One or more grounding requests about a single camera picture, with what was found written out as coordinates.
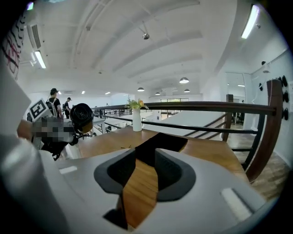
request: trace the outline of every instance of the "white vase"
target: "white vase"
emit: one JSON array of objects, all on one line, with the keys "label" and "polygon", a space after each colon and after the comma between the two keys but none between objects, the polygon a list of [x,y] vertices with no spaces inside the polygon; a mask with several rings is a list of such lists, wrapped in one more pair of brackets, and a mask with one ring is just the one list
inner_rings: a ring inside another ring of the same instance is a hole
[{"label": "white vase", "polygon": [[135,132],[141,131],[141,113],[140,109],[132,109],[133,119],[132,119],[132,128]]}]

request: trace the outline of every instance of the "wooden floor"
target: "wooden floor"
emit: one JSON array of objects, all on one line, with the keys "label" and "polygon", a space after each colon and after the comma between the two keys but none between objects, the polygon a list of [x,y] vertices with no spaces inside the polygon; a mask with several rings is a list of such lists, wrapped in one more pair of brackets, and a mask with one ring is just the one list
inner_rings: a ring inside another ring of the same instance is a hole
[{"label": "wooden floor", "polygon": [[[231,125],[233,129],[242,129],[243,126]],[[228,145],[231,148],[251,147],[254,136],[250,134],[229,134]],[[244,162],[248,152],[234,152],[240,162]],[[290,168],[276,154],[273,153],[261,175],[251,185],[267,200],[278,197],[284,187]]]}]

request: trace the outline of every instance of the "black cap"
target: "black cap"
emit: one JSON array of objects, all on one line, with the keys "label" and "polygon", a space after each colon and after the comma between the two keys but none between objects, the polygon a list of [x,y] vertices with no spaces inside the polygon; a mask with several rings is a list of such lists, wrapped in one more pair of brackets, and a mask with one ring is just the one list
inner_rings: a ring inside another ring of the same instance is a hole
[{"label": "black cap", "polygon": [[56,92],[58,92],[58,90],[56,89],[56,88],[53,88],[53,89],[51,89],[51,93],[56,93]]}]

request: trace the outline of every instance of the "yellow flower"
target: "yellow flower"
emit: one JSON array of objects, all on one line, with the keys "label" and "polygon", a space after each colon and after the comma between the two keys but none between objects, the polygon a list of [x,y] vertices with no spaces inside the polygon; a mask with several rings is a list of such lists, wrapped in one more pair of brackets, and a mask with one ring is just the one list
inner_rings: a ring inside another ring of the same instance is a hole
[{"label": "yellow flower", "polygon": [[145,104],[143,103],[142,100],[139,100],[139,105],[140,105],[141,107],[143,107]]}]

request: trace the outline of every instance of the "ceiling beam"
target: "ceiling beam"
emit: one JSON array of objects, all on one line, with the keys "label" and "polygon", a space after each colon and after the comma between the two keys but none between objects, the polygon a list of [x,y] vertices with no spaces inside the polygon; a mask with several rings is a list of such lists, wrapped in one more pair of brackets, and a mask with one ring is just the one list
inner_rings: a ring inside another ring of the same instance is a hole
[{"label": "ceiling beam", "polygon": [[110,0],[106,5],[105,4],[101,4],[101,1],[99,2],[99,5],[103,6],[103,9],[93,18],[90,17],[89,21],[86,24],[86,30],[84,30],[84,37],[83,40],[81,40],[79,42],[79,45],[77,46],[77,55],[82,53],[85,45],[87,44],[87,40],[89,39],[90,35],[91,35],[91,31],[94,28],[94,26],[96,25],[96,23],[98,22],[98,20],[101,18],[101,16],[103,15],[103,13],[109,8],[109,6],[114,2],[115,0]]},{"label": "ceiling beam", "polygon": [[78,27],[78,24],[64,22],[64,21],[46,21],[42,24],[45,27]]},{"label": "ceiling beam", "polygon": [[138,0],[132,0],[135,4],[137,4],[140,8],[142,8],[147,14],[150,16],[152,15],[151,12],[143,5],[140,3]]},{"label": "ceiling beam", "polygon": [[164,61],[164,62],[161,62],[161,63],[158,63],[158,64],[152,64],[146,68],[143,68],[143,69],[140,69],[136,72],[133,72],[131,73],[128,78],[131,79],[135,76],[138,76],[140,74],[143,74],[143,73],[146,73],[146,72],[149,72],[149,71],[152,71],[154,69],[157,69],[157,68],[161,68],[161,67],[164,67],[164,66],[168,66],[168,65],[172,65],[172,64],[178,64],[178,63],[181,63],[181,62],[187,62],[187,61],[195,61],[195,60],[202,60],[202,55],[201,54],[193,54],[193,55],[189,55],[189,56],[185,56],[185,57],[181,57],[181,58],[176,58],[176,59],[171,59],[171,60],[168,60],[168,61]]},{"label": "ceiling beam", "polygon": [[75,59],[75,54],[76,54],[78,42],[81,37],[81,33],[86,25],[86,22],[89,18],[89,15],[91,14],[92,10],[97,6],[97,4],[98,4],[98,2],[96,0],[90,0],[89,3],[87,4],[83,14],[82,14],[81,20],[79,22],[77,31],[76,31],[76,33],[74,35],[74,39],[73,39],[74,46],[71,50],[71,57],[70,57],[70,67],[71,68],[73,68],[75,66],[74,59]]},{"label": "ceiling beam", "polygon": [[[170,5],[159,5],[156,6],[153,10],[150,10],[150,12],[153,12],[153,15],[161,15],[164,13],[167,13],[168,11],[187,7],[191,5],[198,5],[199,1],[197,0],[181,0],[181,1],[174,1],[173,4]],[[131,31],[138,28],[140,25],[142,25],[142,22],[148,22],[149,20],[153,19],[153,17],[149,14],[144,14],[143,16],[138,16],[136,19],[132,19],[134,24],[125,24],[125,27],[121,27],[119,31],[116,33],[117,38],[112,38],[109,40],[109,42],[106,44],[106,46],[102,49],[102,51],[98,54],[98,56],[95,58],[92,67],[96,68],[96,66],[100,63],[100,61],[109,53],[109,51],[124,37],[126,37]]]},{"label": "ceiling beam", "polygon": [[153,50],[156,50],[157,47],[161,48],[161,47],[165,47],[165,46],[168,46],[168,45],[171,45],[174,43],[179,43],[179,42],[183,42],[183,41],[187,41],[187,40],[191,40],[191,39],[198,39],[198,38],[202,38],[202,34],[199,30],[181,33],[179,35],[171,37],[170,40],[163,39],[163,40],[157,42],[157,46],[150,45],[140,51],[137,51],[135,54],[132,54],[129,57],[125,58],[118,65],[113,67],[113,72],[116,72],[117,70],[123,68],[124,66],[133,62],[134,60],[138,59],[139,57],[141,57],[147,53],[150,53]]}]

